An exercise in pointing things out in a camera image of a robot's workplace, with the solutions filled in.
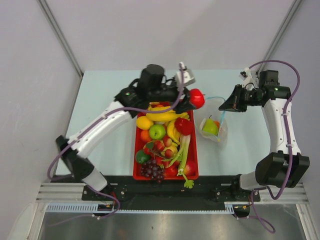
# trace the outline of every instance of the red tray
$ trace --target red tray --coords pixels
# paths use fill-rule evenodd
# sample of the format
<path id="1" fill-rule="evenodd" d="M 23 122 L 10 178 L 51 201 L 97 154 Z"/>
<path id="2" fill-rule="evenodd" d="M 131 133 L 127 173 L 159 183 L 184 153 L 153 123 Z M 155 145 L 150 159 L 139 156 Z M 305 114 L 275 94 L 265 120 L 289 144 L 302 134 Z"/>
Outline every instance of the red tray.
<path id="1" fill-rule="evenodd" d="M 189 150 L 188 150 L 188 160 L 193 160 L 195 164 L 195 174 L 190 175 L 187 178 L 190 180 L 195 180 L 199 177 L 199 169 L 198 169 L 198 156 L 197 156 L 197 144 L 196 144 L 196 130 L 195 130 L 195 121 L 194 121 L 194 112 L 193 111 L 188 111 L 187 112 L 190 116 L 190 121 L 193 123 L 193 130 L 191 133 L 191 139 L 190 139 L 190 145 L 189 145 Z M 139 113 L 137 117 L 143 116 L 143 113 Z M 134 148 L 134 156 L 136 156 L 136 153 L 143 149 L 144 145 L 146 144 L 145 142 L 141 141 L 140 139 L 140 134 L 141 134 L 141 129 L 136 128 L 135 132 L 135 148 Z M 145 176 L 142 176 L 140 174 L 140 168 L 141 164 L 137 163 L 136 160 L 133 160 L 133 178 L 135 180 L 144 180 L 144 181 L 150 181 L 150 178 L 147 178 Z M 171 176 L 171 177 L 165 177 L 164 180 L 184 180 L 183 176 Z"/>

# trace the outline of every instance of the white table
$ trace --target white table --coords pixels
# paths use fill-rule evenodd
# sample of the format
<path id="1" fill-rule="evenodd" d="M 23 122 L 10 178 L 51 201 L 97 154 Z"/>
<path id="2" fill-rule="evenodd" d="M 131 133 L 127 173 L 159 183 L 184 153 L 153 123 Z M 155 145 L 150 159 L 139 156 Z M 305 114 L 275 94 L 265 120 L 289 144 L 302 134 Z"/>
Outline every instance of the white table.
<path id="1" fill-rule="evenodd" d="M 237 70 L 193 70 L 196 83 L 206 97 L 229 97 L 235 84 L 241 83 Z M 140 76 L 140 70 L 86 71 L 76 99 L 67 131 L 71 136 L 95 119 L 114 96 Z M 176 70 L 166 71 L 168 78 Z M 256 164 L 269 154 L 270 138 L 260 107 L 248 107 L 245 113 L 227 112 L 228 139 L 221 148 L 196 133 L 199 174 L 237 175 L 255 170 Z M 90 154 L 90 161 L 104 175 L 132 175 L 136 121 L 122 125 L 109 134 Z M 56 174 L 69 174 L 60 160 Z"/>

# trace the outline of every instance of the metal floor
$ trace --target metal floor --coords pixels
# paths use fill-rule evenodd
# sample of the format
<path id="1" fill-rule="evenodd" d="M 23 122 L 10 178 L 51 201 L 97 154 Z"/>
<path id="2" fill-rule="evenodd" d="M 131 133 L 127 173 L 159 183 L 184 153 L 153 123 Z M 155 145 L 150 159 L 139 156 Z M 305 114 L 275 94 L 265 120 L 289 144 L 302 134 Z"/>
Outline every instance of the metal floor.
<path id="1" fill-rule="evenodd" d="M 295 204 L 257 205 L 261 217 L 273 224 L 275 234 L 255 219 L 237 221 L 223 214 L 119 213 L 95 220 L 82 217 L 50 227 L 74 213 L 45 214 L 39 240 L 305 240 Z"/>

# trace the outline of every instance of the wall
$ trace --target wall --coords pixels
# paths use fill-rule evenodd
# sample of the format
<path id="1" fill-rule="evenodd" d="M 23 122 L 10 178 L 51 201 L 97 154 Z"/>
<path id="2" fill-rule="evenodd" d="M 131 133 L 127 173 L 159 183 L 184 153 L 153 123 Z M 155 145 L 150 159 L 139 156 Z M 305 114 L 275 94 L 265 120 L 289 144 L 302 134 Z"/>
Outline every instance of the wall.
<path id="1" fill-rule="evenodd" d="M 37 1 L 2 1 L 0 29 L 0 239 L 5 240 L 46 179 L 80 80 Z"/>
<path id="2" fill-rule="evenodd" d="M 293 0 L 48 0 L 82 70 L 242 69 L 265 55 Z"/>
<path id="3" fill-rule="evenodd" d="M 306 0 L 293 19 L 272 59 L 294 65 L 301 85 L 292 101 L 292 122 L 303 155 L 310 157 L 310 168 L 303 178 L 304 187 L 320 226 L 320 1 Z M 269 64 L 279 70 L 279 81 L 293 90 L 297 78 L 287 66 Z"/>

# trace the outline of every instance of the transparent bag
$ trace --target transparent bag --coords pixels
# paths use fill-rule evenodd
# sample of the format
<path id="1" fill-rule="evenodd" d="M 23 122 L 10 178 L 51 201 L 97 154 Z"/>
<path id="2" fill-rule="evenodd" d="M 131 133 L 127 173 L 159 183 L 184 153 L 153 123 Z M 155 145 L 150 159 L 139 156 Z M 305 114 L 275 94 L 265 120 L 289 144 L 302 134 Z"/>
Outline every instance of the transparent bag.
<path id="1" fill-rule="evenodd" d="M 226 111 L 219 110 L 219 107 L 224 102 L 225 99 L 220 96 L 208 97 L 205 100 L 205 104 L 194 111 L 194 124 L 201 136 L 220 144 L 225 144 L 228 137 L 228 125 L 225 118 Z M 217 135 L 203 131 L 206 120 L 209 118 L 219 122 Z"/>

